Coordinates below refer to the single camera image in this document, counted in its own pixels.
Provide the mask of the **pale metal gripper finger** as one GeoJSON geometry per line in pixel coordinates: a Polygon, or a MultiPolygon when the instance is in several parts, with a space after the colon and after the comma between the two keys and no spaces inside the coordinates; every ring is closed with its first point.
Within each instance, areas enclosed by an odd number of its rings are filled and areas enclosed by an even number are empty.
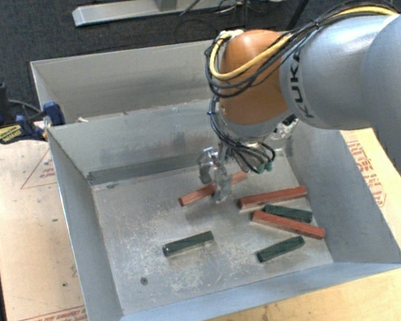
{"type": "Polygon", "coordinates": [[[219,181],[219,157],[213,147],[204,149],[197,163],[201,183],[207,185],[219,181]]]}
{"type": "Polygon", "coordinates": [[[225,166],[220,165],[214,168],[214,184],[215,191],[213,198],[215,202],[223,202],[231,194],[232,190],[232,175],[228,173],[225,166]]]}

